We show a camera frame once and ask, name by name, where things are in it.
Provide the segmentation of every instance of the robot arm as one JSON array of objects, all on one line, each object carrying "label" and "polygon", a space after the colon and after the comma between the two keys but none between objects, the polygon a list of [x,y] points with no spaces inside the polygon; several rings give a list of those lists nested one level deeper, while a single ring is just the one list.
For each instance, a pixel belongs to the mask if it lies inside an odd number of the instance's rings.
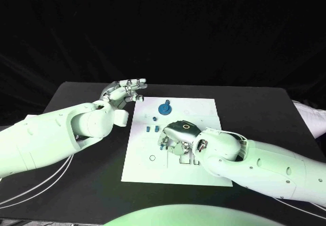
[{"label": "robot arm", "polygon": [[41,114],[0,132],[0,179],[10,174],[47,166],[109,134],[112,125],[125,126],[128,101],[142,101],[136,89],[144,79],[112,82],[99,100]]},{"label": "robot arm", "polygon": [[[175,146],[167,146],[168,139]],[[190,147],[207,173],[253,191],[326,206],[326,164],[289,150],[230,132],[210,128],[200,131],[187,121],[167,125],[158,145],[177,155]]]}]

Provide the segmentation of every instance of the blue object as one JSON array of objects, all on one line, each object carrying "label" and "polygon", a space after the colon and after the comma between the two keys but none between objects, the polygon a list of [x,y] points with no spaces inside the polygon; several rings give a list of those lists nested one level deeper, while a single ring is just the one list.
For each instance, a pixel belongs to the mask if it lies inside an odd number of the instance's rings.
[{"label": "blue object", "polygon": [[158,113],[167,115],[171,112],[170,101],[165,100],[164,104],[158,106]]}]

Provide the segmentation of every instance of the white sheet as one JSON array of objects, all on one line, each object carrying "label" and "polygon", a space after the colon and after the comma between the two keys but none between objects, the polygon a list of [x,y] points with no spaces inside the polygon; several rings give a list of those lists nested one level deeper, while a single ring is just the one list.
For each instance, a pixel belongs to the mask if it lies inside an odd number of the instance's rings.
[{"label": "white sheet", "polygon": [[[167,99],[171,113],[160,115],[158,106]],[[229,179],[212,176],[200,163],[193,164],[191,153],[178,160],[178,156],[160,150],[157,140],[161,130],[177,120],[191,122],[200,130],[204,127],[220,129],[213,99],[145,97],[144,102],[135,103],[121,181],[232,186]],[[158,132],[154,132],[155,125],[160,127]]]}]

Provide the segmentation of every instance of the table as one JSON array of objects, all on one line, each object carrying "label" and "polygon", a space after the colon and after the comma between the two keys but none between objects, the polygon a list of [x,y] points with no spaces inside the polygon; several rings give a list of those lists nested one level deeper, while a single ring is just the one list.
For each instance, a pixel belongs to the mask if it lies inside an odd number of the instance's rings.
[{"label": "table", "polygon": [[[105,86],[103,83],[64,82],[44,112],[95,101]],[[147,97],[213,98],[223,130],[326,162],[285,90],[148,85],[138,93]],[[70,167],[54,186],[30,201],[1,209],[0,218],[103,224],[142,208],[186,203],[242,210],[285,225],[324,224],[324,220],[235,183],[233,187],[213,187],[121,182],[134,103],[128,103],[124,109],[129,113],[126,127],[113,126],[108,137],[74,154]],[[1,200],[43,181],[61,163],[4,178],[0,183]],[[326,216],[311,204],[287,202]]]}]

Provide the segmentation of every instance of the white cable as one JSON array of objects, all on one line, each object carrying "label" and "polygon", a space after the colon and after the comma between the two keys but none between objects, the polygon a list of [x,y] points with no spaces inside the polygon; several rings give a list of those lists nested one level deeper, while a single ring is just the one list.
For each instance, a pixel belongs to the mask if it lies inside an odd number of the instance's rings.
[{"label": "white cable", "polygon": [[10,199],[7,199],[5,201],[0,202],[0,205],[7,203],[8,201],[11,201],[12,199],[18,198],[21,195],[27,194],[30,191],[33,191],[44,182],[47,182],[50,180],[50,178],[59,173],[59,171],[61,170],[61,168],[64,167],[67,161],[70,159],[70,156],[67,157],[63,165],[60,166],[60,168],[57,169],[57,171],[53,173],[53,175],[38,184],[36,185],[33,188],[30,188],[25,192],[23,192],[21,194],[18,194],[17,196],[11,197]]},{"label": "white cable", "polygon": [[310,203],[310,204],[312,204],[317,208],[320,208],[323,211],[326,211],[326,209],[320,205],[317,205],[314,203]]},{"label": "white cable", "polygon": [[[276,200],[276,201],[279,201],[282,204],[285,204],[285,205],[288,205],[288,206],[291,206],[289,204],[287,204],[285,202],[282,202],[281,200],[278,200],[278,199],[275,199],[275,198],[272,198],[274,200]],[[304,211],[304,210],[301,210],[299,208],[297,208],[297,207],[294,207],[294,206],[291,206],[294,209],[297,209],[297,210],[299,210],[301,212],[304,212],[304,213],[308,213],[308,214],[311,214],[311,215],[314,215],[315,217],[318,217],[318,218],[321,218],[321,219],[324,219],[326,220],[326,218],[324,217],[321,217],[321,216],[318,216],[318,215],[315,215],[314,213],[310,213],[308,211]]]},{"label": "white cable", "polygon": [[0,207],[0,209],[7,208],[7,207],[10,207],[10,206],[14,206],[14,205],[20,204],[21,202],[24,202],[24,201],[33,199],[37,195],[40,195],[40,194],[41,194],[41,193],[53,186],[53,184],[59,181],[59,179],[60,179],[60,177],[63,176],[63,174],[64,174],[64,172],[66,172],[66,169],[67,169],[67,167],[69,167],[69,163],[67,163],[67,166],[66,166],[66,168],[64,168],[64,170],[63,170],[60,176],[57,177],[56,181],[50,184],[50,186],[49,186],[41,192],[38,192],[34,196],[31,196],[30,198],[24,199],[23,201],[20,201],[20,202],[17,202],[17,203],[8,205],[8,206]]}]

